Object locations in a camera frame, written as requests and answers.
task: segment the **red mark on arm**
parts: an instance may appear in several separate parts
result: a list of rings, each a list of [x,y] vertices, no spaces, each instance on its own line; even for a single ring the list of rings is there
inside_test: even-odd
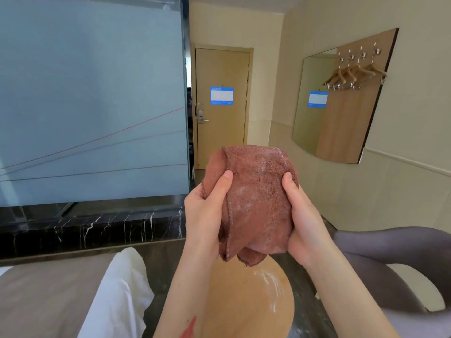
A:
[[[194,325],[196,324],[197,316],[194,316],[189,322],[188,327],[183,331],[179,338],[194,338]]]

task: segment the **round wooden table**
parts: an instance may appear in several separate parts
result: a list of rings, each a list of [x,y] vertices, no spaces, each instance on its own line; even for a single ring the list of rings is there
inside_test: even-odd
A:
[[[216,261],[210,281],[205,338],[286,338],[295,301],[284,271],[270,256],[255,267],[234,257]]]

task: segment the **red string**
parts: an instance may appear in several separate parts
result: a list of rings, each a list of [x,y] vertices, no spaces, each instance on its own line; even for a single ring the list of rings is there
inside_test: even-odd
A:
[[[151,119],[145,120],[145,121],[143,121],[143,122],[141,122],[141,123],[138,123],[138,124],[134,124],[134,125],[132,125],[132,126],[130,126],[130,127],[127,127],[127,128],[121,129],[121,130],[119,130],[119,131],[115,131],[114,133],[111,133],[111,134],[108,134],[108,135],[105,135],[105,136],[99,137],[99,138],[97,138],[97,139],[95,139],[95,140],[91,140],[91,141],[88,141],[88,142],[82,143],[82,144],[80,144],[80,145],[76,145],[76,146],[74,146],[74,147],[70,147],[70,148],[66,148],[66,149],[64,149],[64,150],[60,150],[59,152],[55,152],[55,153],[51,153],[51,154],[47,154],[47,155],[41,156],[41,157],[39,157],[39,158],[31,159],[31,160],[27,160],[27,161],[19,162],[18,164],[14,164],[14,165],[9,165],[9,166],[5,166],[5,167],[1,168],[1,169],[0,169],[0,171],[1,171],[1,170],[3,170],[3,169],[8,169],[8,168],[10,168],[10,167],[14,167],[14,166],[19,166],[19,165],[22,165],[22,164],[26,164],[27,162],[31,162],[31,161],[35,161],[35,160],[39,160],[39,159],[43,159],[43,158],[47,158],[47,157],[49,157],[49,156],[52,156],[52,155],[55,155],[55,154],[59,154],[59,153],[63,153],[63,152],[67,152],[68,150],[72,150],[72,149],[74,149],[74,148],[78,148],[78,147],[81,147],[81,146],[87,145],[88,143],[92,143],[92,142],[95,142],[95,141],[99,141],[99,140],[102,140],[102,139],[104,139],[104,138],[106,138],[106,137],[109,137],[109,136],[115,135],[115,134],[117,134],[117,133],[120,133],[120,132],[122,132],[122,131],[125,131],[125,130],[127,130],[127,129],[131,129],[131,128],[133,128],[133,127],[136,127],[136,126],[138,126],[138,125],[140,125],[140,124],[143,124],[143,123],[146,123],[146,122],[149,122],[149,121],[155,120],[155,119],[157,119],[157,118],[160,118],[160,117],[162,117],[162,116],[168,115],[168,114],[170,114],[170,113],[175,113],[176,111],[179,111],[179,110],[181,110],[181,109],[185,109],[185,107],[181,107],[181,108],[178,108],[178,109],[176,109],[176,110],[172,110],[172,111],[170,111],[169,113],[164,113],[164,114],[162,114],[162,115],[159,115],[159,116],[156,116],[156,117],[154,117],[154,118],[151,118]]]

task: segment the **person's left hand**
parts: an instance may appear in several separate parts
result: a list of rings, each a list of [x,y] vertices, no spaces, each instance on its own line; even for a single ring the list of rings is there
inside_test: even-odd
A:
[[[198,258],[213,263],[219,256],[218,233],[221,225],[221,209],[224,198],[232,185],[232,171],[225,171],[207,199],[203,199],[199,184],[185,198],[186,242],[189,250]]]

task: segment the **towel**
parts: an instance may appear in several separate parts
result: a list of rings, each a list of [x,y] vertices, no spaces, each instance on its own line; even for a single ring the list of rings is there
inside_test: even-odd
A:
[[[274,147],[229,146],[214,152],[202,181],[204,198],[226,170],[234,174],[222,204],[219,253],[224,261],[238,255],[254,266],[267,254],[284,253],[293,230],[291,204],[282,187],[285,172],[296,171],[284,150]]]

